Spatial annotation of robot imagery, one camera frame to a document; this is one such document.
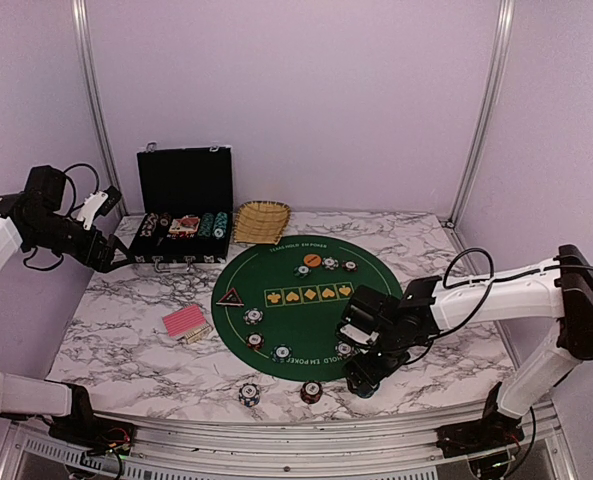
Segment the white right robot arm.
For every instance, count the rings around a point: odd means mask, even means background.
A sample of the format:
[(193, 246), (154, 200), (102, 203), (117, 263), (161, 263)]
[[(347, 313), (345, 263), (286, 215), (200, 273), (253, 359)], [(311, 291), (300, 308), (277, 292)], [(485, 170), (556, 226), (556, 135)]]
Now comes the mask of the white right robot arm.
[(488, 395), (488, 412), (471, 438), (491, 448), (532, 405), (576, 366), (593, 361), (593, 266), (574, 245), (522, 269), (470, 276), (418, 278), (401, 297), (361, 285), (337, 326), (336, 335), (357, 349), (343, 367), (351, 393), (369, 398), (385, 378), (409, 360), (414, 347), (431, 346), (474, 323), (547, 318), (553, 324), (540, 345)]

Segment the orange big blind button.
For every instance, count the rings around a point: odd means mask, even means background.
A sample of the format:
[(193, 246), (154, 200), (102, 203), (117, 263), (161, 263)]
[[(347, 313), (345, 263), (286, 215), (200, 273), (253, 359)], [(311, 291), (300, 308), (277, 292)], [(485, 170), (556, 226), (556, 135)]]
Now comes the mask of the orange big blind button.
[(315, 267), (317, 267), (317, 266), (319, 266), (321, 264), (322, 259), (317, 254), (307, 254), (304, 257), (303, 262), (304, 262), (305, 265), (307, 265), (309, 267), (312, 267), (312, 268), (315, 268)]

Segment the red playing card deck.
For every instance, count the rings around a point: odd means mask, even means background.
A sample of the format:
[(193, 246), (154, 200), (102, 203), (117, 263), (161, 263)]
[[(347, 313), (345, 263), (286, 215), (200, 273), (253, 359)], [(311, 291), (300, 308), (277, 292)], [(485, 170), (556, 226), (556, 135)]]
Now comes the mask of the red playing card deck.
[(196, 338), (202, 338), (212, 329), (197, 305), (164, 316), (162, 321), (168, 335), (174, 340), (186, 339), (192, 342)]

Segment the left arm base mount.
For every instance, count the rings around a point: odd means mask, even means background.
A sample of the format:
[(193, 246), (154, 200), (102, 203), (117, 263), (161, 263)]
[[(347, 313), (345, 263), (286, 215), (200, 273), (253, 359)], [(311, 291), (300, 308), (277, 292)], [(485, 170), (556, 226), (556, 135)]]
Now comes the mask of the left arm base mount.
[(125, 453), (131, 449), (136, 427), (129, 422), (94, 417), (91, 421), (55, 417), (48, 433), (52, 438), (85, 447), (89, 456)]

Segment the blue beige chip stack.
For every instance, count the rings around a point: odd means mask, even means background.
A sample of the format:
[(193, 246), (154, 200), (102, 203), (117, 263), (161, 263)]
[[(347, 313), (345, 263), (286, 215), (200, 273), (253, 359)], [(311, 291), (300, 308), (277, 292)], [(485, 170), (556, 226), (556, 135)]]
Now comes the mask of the blue beige chip stack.
[(256, 383), (246, 382), (238, 390), (239, 402), (248, 408), (256, 406), (260, 402), (260, 388)]

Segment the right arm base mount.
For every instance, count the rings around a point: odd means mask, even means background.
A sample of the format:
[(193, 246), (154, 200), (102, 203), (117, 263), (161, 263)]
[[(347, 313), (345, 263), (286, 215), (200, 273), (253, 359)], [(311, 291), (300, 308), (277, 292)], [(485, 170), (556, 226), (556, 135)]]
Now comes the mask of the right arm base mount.
[(525, 438), (519, 422), (483, 419), (441, 426), (436, 433), (436, 447), (445, 458), (501, 448)]

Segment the triangular all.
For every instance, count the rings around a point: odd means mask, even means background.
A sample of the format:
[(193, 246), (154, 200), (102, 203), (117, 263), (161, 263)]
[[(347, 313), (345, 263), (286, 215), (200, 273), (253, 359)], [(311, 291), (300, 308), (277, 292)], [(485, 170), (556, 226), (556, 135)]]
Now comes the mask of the triangular all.
[(242, 307), (244, 301), (237, 290), (232, 287), (216, 302), (216, 304), (218, 306), (226, 307)]

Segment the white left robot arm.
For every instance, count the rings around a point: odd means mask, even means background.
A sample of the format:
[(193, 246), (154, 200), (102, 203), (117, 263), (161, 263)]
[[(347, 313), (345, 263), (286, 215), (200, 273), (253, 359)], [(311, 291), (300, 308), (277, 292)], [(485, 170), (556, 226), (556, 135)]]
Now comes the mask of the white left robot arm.
[(114, 212), (118, 188), (95, 175), (92, 193), (77, 192), (72, 176), (86, 167), (36, 166), (20, 192), (0, 195), (0, 416), (63, 418), (68, 434), (92, 445), (103, 430), (87, 389), (47, 380), (47, 363), (82, 270), (106, 274), (135, 258), (95, 224)]

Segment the red black chip stack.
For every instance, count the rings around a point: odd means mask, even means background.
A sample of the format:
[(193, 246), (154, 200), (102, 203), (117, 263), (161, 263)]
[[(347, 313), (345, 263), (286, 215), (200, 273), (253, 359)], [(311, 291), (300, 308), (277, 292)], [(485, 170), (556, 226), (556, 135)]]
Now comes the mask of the red black chip stack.
[(317, 403), (323, 394), (322, 384), (319, 381), (308, 380), (300, 389), (300, 398), (306, 404)]

